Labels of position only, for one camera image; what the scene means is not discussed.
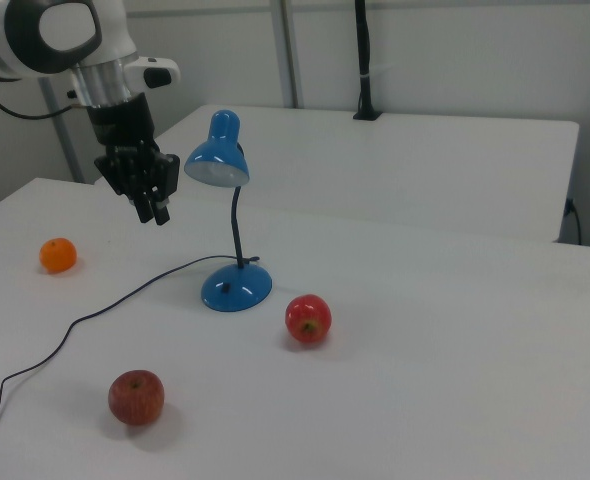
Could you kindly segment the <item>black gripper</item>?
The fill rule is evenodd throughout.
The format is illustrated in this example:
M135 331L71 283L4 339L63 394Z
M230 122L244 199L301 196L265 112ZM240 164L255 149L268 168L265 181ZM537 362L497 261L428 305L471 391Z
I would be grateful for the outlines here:
M87 114L105 154L95 160L119 195L134 199L141 223L170 220L168 197L177 189L179 158L164 154L154 139L154 123L143 94L113 106L89 107Z

